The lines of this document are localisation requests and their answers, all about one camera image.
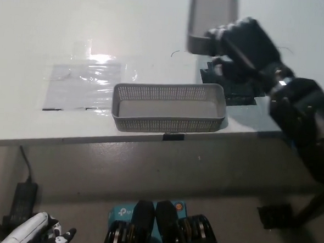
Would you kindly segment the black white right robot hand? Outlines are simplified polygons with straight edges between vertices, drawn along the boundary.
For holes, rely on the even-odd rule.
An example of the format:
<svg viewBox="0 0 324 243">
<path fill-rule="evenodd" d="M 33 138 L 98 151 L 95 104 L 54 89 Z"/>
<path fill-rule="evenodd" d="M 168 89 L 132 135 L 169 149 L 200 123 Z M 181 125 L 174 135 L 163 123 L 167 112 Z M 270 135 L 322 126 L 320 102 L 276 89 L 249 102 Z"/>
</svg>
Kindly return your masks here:
<svg viewBox="0 0 324 243">
<path fill-rule="evenodd" d="M 224 78 L 245 83 L 260 79 L 268 68 L 281 65 L 281 55 L 259 22 L 250 16 L 205 34 L 210 40 L 209 54 L 215 57 Z"/>
</svg>

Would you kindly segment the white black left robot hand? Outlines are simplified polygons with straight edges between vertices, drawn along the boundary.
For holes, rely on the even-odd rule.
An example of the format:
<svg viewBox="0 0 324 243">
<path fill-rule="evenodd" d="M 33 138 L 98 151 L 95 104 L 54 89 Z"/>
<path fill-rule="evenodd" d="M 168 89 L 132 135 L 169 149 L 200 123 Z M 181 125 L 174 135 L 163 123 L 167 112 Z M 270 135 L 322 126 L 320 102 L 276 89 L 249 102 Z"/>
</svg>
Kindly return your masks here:
<svg viewBox="0 0 324 243">
<path fill-rule="evenodd" d="M 15 228 L 1 243 L 70 243 L 76 232 L 75 228 L 62 232 L 59 220 L 40 212 Z"/>
</svg>

